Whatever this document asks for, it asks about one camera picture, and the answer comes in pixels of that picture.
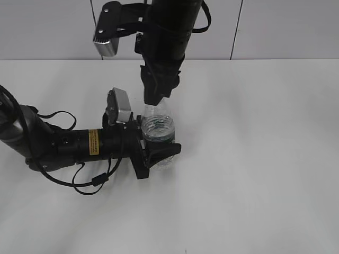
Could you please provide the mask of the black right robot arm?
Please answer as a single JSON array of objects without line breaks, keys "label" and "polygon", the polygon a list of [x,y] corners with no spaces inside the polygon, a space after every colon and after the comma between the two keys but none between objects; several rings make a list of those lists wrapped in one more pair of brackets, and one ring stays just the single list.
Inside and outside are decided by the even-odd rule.
[{"label": "black right robot arm", "polygon": [[191,34],[205,31],[194,28],[204,7],[204,1],[153,1],[147,9],[144,22],[153,30],[143,32],[136,42],[136,53],[145,62],[141,67],[145,104],[158,105],[179,85]]}]

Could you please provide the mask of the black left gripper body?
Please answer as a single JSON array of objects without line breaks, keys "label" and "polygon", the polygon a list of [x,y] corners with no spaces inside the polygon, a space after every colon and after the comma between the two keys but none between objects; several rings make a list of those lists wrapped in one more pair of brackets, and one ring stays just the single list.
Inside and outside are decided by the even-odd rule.
[{"label": "black left gripper body", "polygon": [[109,125],[107,114],[102,117],[100,132],[100,154],[104,158],[117,159],[114,167],[108,171],[111,176],[120,166],[123,158],[129,158],[134,168],[137,179],[147,179],[150,169],[146,166],[146,152],[141,145],[141,116],[136,118],[130,115],[126,123],[116,123]]}]

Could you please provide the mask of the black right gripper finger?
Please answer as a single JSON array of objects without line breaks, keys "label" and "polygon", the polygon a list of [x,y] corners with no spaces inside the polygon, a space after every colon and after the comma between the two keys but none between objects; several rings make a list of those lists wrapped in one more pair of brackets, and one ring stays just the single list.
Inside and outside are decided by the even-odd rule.
[{"label": "black right gripper finger", "polygon": [[144,103],[157,106],[163,98],[169,98],[171,93],[172,89],[169,87],[161,86],[156,88],[155,86],[147,85],[144,87]]}]

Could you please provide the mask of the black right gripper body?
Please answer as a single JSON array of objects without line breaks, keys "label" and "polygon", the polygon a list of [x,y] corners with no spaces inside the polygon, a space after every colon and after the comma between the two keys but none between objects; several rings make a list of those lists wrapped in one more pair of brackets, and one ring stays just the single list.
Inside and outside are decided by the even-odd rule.
[{"label": "black right gripper body", "polygon": [[157,60],[146,55],[143,49],[143,35],[137,34],[135,52],[140,54],[145,62],[141,65],[141,80],[145,92],[171,92],[179,85],[180,60]]}]

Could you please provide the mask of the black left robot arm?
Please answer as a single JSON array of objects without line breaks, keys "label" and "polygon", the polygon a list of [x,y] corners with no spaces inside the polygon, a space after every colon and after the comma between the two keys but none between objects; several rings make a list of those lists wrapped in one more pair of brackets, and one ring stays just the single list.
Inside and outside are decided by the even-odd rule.
[{"label": "black left robot arm", "polygon": [[108,92],[102,128],[75,130],[46,122],[33,106],[20,105],[1,87],[1,141],[21,154],[34,171],[52,172],[90,161],[129,158],[138,179],[149,176],[158,162],[181,151],[172,141],[152,142],[141,132],[141,117],[131,111],[126,91]]}]

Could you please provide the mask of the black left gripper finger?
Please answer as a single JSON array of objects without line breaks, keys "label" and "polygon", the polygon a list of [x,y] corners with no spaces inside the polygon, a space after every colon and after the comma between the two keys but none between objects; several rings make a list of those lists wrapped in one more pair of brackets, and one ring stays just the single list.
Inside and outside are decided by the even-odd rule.
[{"label": "black left gripper finger", "polygon": [[145,165],[151,168],[164,159],[177,155],[181,152],[179,143],[147,143]]}]

